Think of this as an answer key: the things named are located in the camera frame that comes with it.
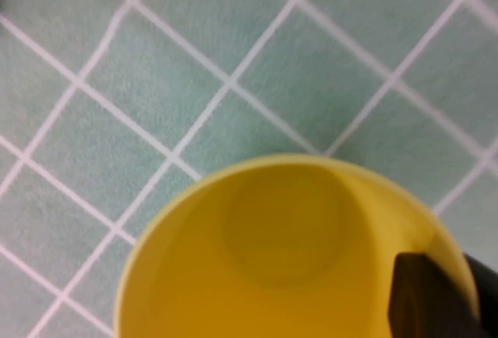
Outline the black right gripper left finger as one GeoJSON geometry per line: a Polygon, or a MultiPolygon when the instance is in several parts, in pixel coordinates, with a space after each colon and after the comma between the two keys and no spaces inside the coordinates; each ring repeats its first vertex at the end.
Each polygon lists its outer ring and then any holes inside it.
{"type": "Polygon", "coordinates": [[[393,337],[480,336],[480,323],[459,289],[424,254],[396,256],[388,321],[393,337]]]}

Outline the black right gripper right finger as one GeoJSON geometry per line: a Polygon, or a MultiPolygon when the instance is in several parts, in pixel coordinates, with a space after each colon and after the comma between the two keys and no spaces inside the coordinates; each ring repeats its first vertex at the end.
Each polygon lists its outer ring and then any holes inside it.
{"type": "Polygon", "coordinates": [[[478,291],[481,326],[498,337],[498,274],[479,260],[465,254],[478,291]]]}

